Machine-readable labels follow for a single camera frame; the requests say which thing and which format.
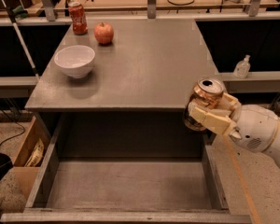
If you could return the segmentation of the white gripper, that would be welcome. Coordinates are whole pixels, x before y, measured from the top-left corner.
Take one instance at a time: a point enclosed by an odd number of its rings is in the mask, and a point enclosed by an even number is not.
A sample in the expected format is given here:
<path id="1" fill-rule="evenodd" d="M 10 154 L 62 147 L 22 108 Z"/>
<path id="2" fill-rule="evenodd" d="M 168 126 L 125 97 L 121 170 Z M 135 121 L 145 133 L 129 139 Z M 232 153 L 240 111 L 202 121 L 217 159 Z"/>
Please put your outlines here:
<path id="1" fill-rule="evenodd" d="M 213 109 L 194 105 L 190 115 L 204 129 L 228 135 L 237 146 L 251 152 L 262 152 L 273 142 L 279 118 L 272 110 L 259 105 L 241 106 L 236 97 L 224 92 L 221 102 Z M 233 115 L 240 110 L 240 117 L 235 122 Z"/>

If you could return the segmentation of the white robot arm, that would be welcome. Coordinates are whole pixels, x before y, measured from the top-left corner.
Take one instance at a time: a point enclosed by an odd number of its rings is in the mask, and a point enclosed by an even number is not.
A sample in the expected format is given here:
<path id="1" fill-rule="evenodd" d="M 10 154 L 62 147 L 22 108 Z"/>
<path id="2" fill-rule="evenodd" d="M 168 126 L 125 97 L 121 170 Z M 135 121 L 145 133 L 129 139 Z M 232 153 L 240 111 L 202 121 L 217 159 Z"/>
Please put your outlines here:
<path id="1" fill-rule="evenodd" d="M 280 118 L 259 105 L 241 105 L 233 96 L 223 93 L 214 107 L 191 101 L 189 116 L 217 135 L 229 137 L 248 151 L 263 153 L 280 169 Z"/>

